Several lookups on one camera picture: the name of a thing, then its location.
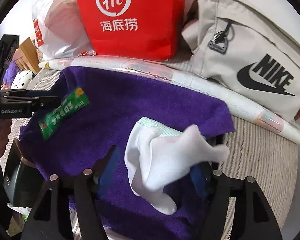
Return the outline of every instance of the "person's arm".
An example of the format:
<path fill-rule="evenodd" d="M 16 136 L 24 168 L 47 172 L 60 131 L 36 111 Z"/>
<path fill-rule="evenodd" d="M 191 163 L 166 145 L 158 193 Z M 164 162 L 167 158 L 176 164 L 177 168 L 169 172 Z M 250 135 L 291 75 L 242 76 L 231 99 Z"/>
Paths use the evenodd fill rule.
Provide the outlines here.
<path fill-rule="evenodd" d="M 1 121 L 0 127 L 0 158 L 3 156 L 6 145 L 9 142 L 8 135 L 11 133 L 11 119 Z"/>

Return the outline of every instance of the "green snack package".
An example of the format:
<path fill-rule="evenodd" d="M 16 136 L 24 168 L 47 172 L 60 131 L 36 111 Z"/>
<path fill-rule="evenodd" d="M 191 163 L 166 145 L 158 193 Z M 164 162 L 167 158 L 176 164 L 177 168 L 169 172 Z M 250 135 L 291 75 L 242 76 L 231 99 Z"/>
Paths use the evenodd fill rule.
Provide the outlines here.
<path fill-rule="evenodd" d="M 29 215 L 22 215 L 22 216 L 23 216 L 24 221 L 27 222 L 27 219 L 28 219 Z"/>
<path fill-rule="evenodd" d="M 48 140 L 65 117 L 74 114 L 87 104 L 89 104 L 87 95 L 82 88 L 76 88 L 58 108 L 55 108 L 51 113 L 46 114 L 42 120 L 38 121 L 43 138 Z"/>

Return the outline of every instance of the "purple towel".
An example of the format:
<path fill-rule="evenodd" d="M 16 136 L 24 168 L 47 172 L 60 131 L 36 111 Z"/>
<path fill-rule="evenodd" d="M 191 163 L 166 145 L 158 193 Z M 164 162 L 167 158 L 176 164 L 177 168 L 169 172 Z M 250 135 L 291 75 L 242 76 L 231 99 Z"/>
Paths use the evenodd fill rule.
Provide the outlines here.
<path fill-rule="evenodd" d="M 121 159 L 113 184 L 96 202 L 103 225 L 133 240 L 187 240 L 196 233 L 205 203 L 195 192 L 190 176 L 175 185 L 181 208 L 167 216 L 133 194 L 124 151 L 134 124 L 143 116 L 179 131 L 198 125 L 207 138 L 234 131 L 226 104 L 216 98 L 136 75 L 109 70 L 68 67 L 51 88 L 64 98 L 82 87 L 90 104 L 63 120 L 57 132 L 42 139 L 36 113 L 20 139 L 45 179 L 51 174 L 77 175 L 117 145 Z"/>
<path fill-rule="evenodd" d="M 18 68 L 18 65 L 14 61 L 10 62 L 3 77 L 3 82 L 11 86 L 19 71 L 20 69 Z"/>

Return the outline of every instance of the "brown leather trim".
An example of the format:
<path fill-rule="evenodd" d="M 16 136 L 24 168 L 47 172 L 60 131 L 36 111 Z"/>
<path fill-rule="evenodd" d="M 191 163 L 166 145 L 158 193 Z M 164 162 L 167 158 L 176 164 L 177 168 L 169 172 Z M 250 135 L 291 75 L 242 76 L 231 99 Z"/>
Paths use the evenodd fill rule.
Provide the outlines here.
<path fill-rule="evenodd" d="M 26 152 L 24 151 L 21 142 L 18 139 L 13 140 L 11 148 L 15 151 L 16 155 L 24 165 L 35 169 L 37 168 L 34 163 L 25 158 Z"/>

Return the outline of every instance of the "nike swoosh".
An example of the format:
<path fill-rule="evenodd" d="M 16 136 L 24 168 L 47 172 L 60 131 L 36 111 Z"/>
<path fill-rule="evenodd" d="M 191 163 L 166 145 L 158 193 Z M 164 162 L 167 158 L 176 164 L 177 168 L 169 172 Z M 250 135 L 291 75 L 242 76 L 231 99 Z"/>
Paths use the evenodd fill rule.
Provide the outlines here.
<path fill-rule="evenodd" d="M 264 91 L 264 92 L 270 92 L 270 93 L 276 93 L 276 94 L 295 97 L 295 95 L 289 94 L 282 89 L 274 88 L 274 87 L 271 87 L 266 84 L 259 83 L 255 80 L 253 80 L 250 77 L 249 70 L 252 68 L 253 65 L 255 65 L 255 63 L 250 64 L 238 71 L 237 79 L 241 85 L 243 85 L 244 87 L 246 87 L 248 89 L 252 89 L 252 90 Z"/>

